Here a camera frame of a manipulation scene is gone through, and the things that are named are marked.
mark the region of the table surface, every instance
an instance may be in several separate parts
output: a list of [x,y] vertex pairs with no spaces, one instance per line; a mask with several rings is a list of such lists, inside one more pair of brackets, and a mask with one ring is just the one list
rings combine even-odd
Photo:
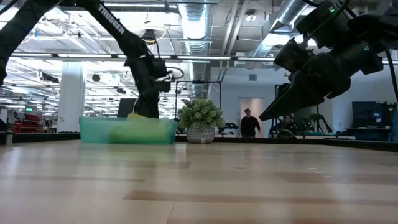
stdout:
[[1,224],[398,223],[398,154],[293,144],[0,147]]

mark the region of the man in black shirt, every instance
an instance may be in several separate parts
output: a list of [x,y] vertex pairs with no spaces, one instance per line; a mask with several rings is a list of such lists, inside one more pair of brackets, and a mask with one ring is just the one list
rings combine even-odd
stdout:
[[244,110],[246,116],[241,121],[241,134],[244,138],[254,138],[256,136],[256,128],[260,132],[260,124],[255,117],[250,115],[250,110]]

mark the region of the white pillar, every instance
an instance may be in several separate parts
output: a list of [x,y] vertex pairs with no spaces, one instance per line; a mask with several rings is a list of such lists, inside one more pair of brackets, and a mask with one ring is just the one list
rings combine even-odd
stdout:
[[57,132],[80,131],[79,117],[83,116],[86,74],[81,62],[64,62],[61,76]]

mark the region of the metal frame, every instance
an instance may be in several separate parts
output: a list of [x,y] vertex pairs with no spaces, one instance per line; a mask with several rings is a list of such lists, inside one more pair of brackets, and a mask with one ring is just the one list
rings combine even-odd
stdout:
[[178,97],[178,84],[179,83],[192,83],[192,84],[204,84],[204,83],[208,83],[208,84],[212,84],[212,83],[217,83],[220,86],[220,91],[218,92],[218,99],[219,99],[219,103],[218,106],[221,109],[221,82],[220,81],[176,81],[175,82],[175,104],[174,104],[174,110],[175,110],[175,114],[174,114],[174,118],[177,118],[177,97]]

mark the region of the green leaves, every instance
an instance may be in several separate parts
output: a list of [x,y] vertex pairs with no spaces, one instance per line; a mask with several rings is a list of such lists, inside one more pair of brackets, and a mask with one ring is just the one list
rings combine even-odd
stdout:
[[185,100],[185,106],[178,111],[181,121],[178,123],[180,128],[209,128],[224,127],[225,121],[221,117],[223,112],[214,104],[212,100],[195,99]]

